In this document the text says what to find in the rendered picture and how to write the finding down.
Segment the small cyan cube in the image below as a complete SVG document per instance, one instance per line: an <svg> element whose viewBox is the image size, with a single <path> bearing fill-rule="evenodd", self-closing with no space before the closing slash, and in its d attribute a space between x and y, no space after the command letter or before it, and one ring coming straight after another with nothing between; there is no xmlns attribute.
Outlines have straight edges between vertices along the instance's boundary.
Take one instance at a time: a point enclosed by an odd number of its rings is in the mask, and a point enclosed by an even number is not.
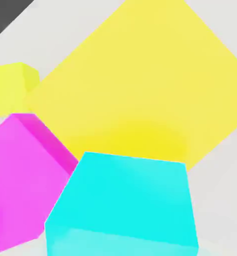
<svg viewBox="0 0 237 256"><path fill-rule="evenodd" d="M197 256L186 166L86 152L45 235L47 256Z"/></svg>

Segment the small magenta cube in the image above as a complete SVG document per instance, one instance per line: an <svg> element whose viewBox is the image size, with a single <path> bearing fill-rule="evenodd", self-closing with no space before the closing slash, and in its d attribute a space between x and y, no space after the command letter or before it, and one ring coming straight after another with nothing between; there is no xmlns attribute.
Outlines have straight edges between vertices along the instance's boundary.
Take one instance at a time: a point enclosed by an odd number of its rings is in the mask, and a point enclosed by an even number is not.
<svg viewBox="0 0 237 256"><path fill-rule="evenodd" d="M78 160L32 113L0 124L0 252L37 239Z"/></svg>

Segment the small lime yellow cube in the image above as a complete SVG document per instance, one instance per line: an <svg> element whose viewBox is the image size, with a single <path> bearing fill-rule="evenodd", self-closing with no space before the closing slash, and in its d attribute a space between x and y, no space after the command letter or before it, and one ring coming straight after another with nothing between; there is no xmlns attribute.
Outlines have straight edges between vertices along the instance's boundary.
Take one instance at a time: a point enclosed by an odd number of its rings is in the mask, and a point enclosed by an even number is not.
<svg viewBox="0 0 237 256"><path fill-rule="evenodd" d="M0 65L0 117L29 113L26 96L39 83L39 72L25 63Z"/></svg>

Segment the large yellow box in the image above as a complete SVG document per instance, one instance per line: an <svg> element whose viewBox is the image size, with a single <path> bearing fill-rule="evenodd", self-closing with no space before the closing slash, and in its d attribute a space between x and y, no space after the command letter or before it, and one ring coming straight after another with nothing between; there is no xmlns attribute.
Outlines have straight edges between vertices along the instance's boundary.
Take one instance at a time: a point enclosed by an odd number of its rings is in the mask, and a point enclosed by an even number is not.
<svg viewBox="0 0 237 256"><path fill-rule="evenodd" d="M125 0L26 102L78 159L192 168L237 128L237 59L185 0Z"/></svg>

